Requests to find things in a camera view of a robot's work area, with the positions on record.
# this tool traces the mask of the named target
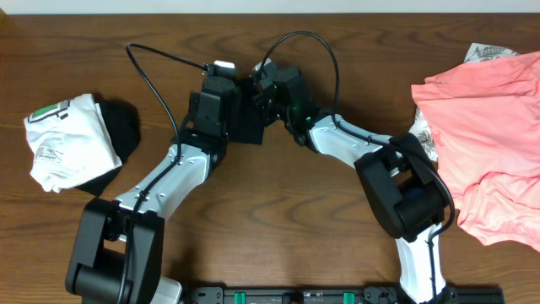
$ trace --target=black bracket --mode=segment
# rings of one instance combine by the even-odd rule
[[[429,162],[422,145],[412,135],[393,140],[393,143],[422,155]],[[407,242],[416,240],[417,235],[444,217],[445,200],[439,185],[420,164],[421,160],[405,155],[398,159],[396,151],[382,148],[363,155],[354,163],[365,196],[382,228],[393,238],[403,237]],[[390,170],[410,170],[412,176],[397,185]]]
[[[124,254],[104,247],[104,240],[128,227],[118,205],[94,198],[84,208],[66,276],[66,290],[102,304],[116,303]],[[138,214],[133,229],[124,303],[148,304],[161,276],[165,220],[154,212]]]
[[[300,145],[310,145],[307,133],[313,127],[319,109],[307,89],[299,68],[280,68],[274,62],[265,64],[263,72],[255,73],[259,90],[254,103],[261,111],[267,126],[277,119],[283,120],[285,128]]]

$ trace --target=wooden table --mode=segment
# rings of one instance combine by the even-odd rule
[[[64,278],[90,195],[44,193],[30,178],[23,118],[83,93],[138,108],[143,140],[107,188],[112,199],[146,176],[173,135],[165,112],[124,52],[133,41],[195,62],[236,62],[242,73],[283,34],[312,30],[341,70],[341,110],[351,122],[399,134],[413,120],[410,85],[463,61],[471,42],[540,49],[540,16],[528,14],[8,16],[0,29],[0,302],[77,303]],[[137,51],[177,117],[200,71]],[[295,38],[273,55],[303,69],[330,105],[332,62],[318,42]],[[122,248],[121,244],[113,247]],[[516,242],[483,247],[456,225],[441,238],[444,276],[500,285],[509,303],[540,299],[540,255]],[[281,123],[264,145],[229,144],[220,167],[165,229],[163,274],[184,283],[363,285],[397,282],[395,242],[376,223],[354,170],[298,147]]]

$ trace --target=pink shirt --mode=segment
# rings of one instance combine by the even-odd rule
[[[462,64],[413,85],[439,173],[482,244],[540,251],[540,52]]]

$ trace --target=green connector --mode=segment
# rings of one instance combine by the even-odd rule
[[[343,304],[354,304],[354,293],[345,292],[343,294]]]
[[[244,292],[235,293],[235,304],[246,304],[246,294]]]

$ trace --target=wire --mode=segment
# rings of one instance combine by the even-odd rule
[[[161,177],[165,176],[165,174],[167,174],[167,172],[169,172],[174,166],[176,166],[176,164],[178,164],[180,162],[180,158],[181,158],[181,142],[182,142],[182,140],[181,140],[181,131],[186,128],[187,123],[192,118],[192,113],[188,113],[184,117],[184,119],[182,121],[182,124],[180,126],[180,129],[178,129],[178,127],[176,126],[176,120],[173,117],[172,113],[170,112],[169,107],[167,106],[167,104],[165,103],[165,101],[163,100],[161,95],[159,94],[158,90],[150,82],[150,79],[148,78],[148,76],[146,76],[143,69],[138,65],[137,60],[135,59],[135,57],[132,54],[131,47],[136,47],[136,48],[140,48],[140,49],[143,49],[143,50],[146,50],[146,51],[149,51],[149,52],[153,52],[153,53],[159,54],[161,56],[165,56],[165,57],[168,57],[170,59],[173,59],[173,60],[175,60],[177,62],[182,62],[182,63],[185,63],[185,64],[190,65],[192,67],[200,68],[203,71],[207,71],[207,69],[204,66],[200,65],[200,64],[196,64],[194,62],[190,62],[190,61],[187,61],[185,59],[181,59],[179,57],[170,55],[170,54],[162,52],[160,50],[156,50],[156,49],[154,49],[152,47],[149,47],[149,46],[143,46],[143,45],[139,45],[139,44],[136,44],[136,43],[128,43],[126,45],[126,52],[127,52],[127,55],[129,56],[129,58],[131,59],[131,61],[133,63],[133,66],[135,66],[135,68],[137,69],[139,74],[141,74],[141,77],[144,79],[144,81],[146,81],[146,84],[154,92],[155,96],[158,98],[159,102],[161,103],[161,105],[165,109],[165,112],[167,112],[167,116],[169,116],[170,123],[172,124],[172,127],[175,129],[175,138],[176,138],[177,146],[176,146],[176,156],[175,156],[174,160],[171,161],[171,163],[168,166],[166,166],[164,168],[164,170],[162,170],[162,172],[160,172],[160,174],[158,174],[158,176],[156,176],[144,188],[144,190],[142,190],[139,193],[137,201],[135,202],[135,205],[133,206],[132,218],[131,218],[131,220],[129,222],[129,226],[127,228],[126,250],[125,250],[125,256],[126,257],[124,258],[124,267],[123,267],[123,270],[122,270],[122,273],[121,273],[120,289],[118,291],[118,297],[116,299],[117,304],[122,304],[123,298],[124,298],[123,295],[124,295],[124,291],[126,289],[126,284],[127,284],[127,273],[129,271],[129,260],[130,260],[131,254],[132,254],[133,228],[135,227],[135,220],[136,220],[137,215],[138,215],[138,210],[141,207],[141,204],[143,203],[143,201],[146,199],[147,195],[149,194],[150,189],[152,189],[152,187],[161,179]]]
[[[388,148],[388,149],[393,149],[393,150],[401,153],[402,155],[406,155],[406,156],[409,156],[409,157],[412,156],[412,157],[420,160],[421,163],[428,169],[429,174],[435,179],[436,183],[439,185],[439,188],[442,191],[442,195],[443,195],[444,200],[450,206],[450,216],[448,218],[448,221],[440,229],[438,229],[437,231],[434,231],[431,234],[429,234],[428,241],[427,241],[428,242],[428,248],[429,248],[429,264],[431,266],[431,281],[432,281],[433,301],[436,302],[437,290],[436,290],[436,283],[435,283],[435,257],[434,257],[434,254],[433,254],[433,246],[434,246],[433,239],[436,236],[438,236],[439,234],[441,234],[442,232],[446,231],[448,228],[450,228],[450,226],[454,222],[454,218],[456,216],[456,207],[454,205],[454,200],[452,199],[452,196],[450,194],[450,191],[448,190],[448,187],[444,184],[442,179],[440,179],[440,176],[434,170],[433,165],[429,161],[427,161],[422,155],[416,153],[415,151],[412,151],[410,149],[405,149],[405,148],[400,147],[400,146],[395,145],[395,144],[382,142],[380,140],[373,139],[373,137],[371,135],[370,136],[364,136],[364,135],[358,134],[358,133],[356,133],[356,132],[354,132],[352,130],[348,130],[347,128],[345,128],[344,126],[341,125],[341,122],[336,119],[336,115],[338,113],[338,97],[339,97],[339,67],[338,67],[338,60],[336,59],[336,56],[334,55],[334,52],[332,51],[332,48],[330,47],[330,45],[328,45],[328,43],[326,41],[324,41],[324,39],[322,39],[319,35],[317,35],[315,33],[312,33],[312,32],[309,32],[309,31],[301,30],[301,31],[295,31],[295,32],[289,33],[289,34],[281,37],[278,41],[276,41],[273,44],[272,47],[270,47],[270,49],[268,50],[268,52],[266,53],[266,55],[262,59],[261,68],[259,69],[257,77],[260,78],[260,76],[262,74],[262,71],[264,69],[264,64],[268,60],[268,58],[270,57],[270,54],[273,52],[273,50],[276,47],[278,47],[283,41],[287,40],[290,37],[296,36],[296,35],[307,35],[307,36],[310,36],[310,37],[313,37],[313,38],[317,39],[328,50],[328,53],[330,54],[330,57],[332,58],[332,62],[334,64],[334,72],[336,74],[336,76],[335,76],[336,77],[336,85],[335,85],[335,89],[334,89],[334,99],[333,99],[332,115],[331,115],[334,125],[337,128],[339,128],[340,130],[344,131],[345,133],[347,133],[347,134],[349,134],[351,136],[354,136],[356,138],[362,139],[362,140],[366,141],[367,143],[378,144],[378,145],[380,145],[382,147],[385,147],[385,148]]]

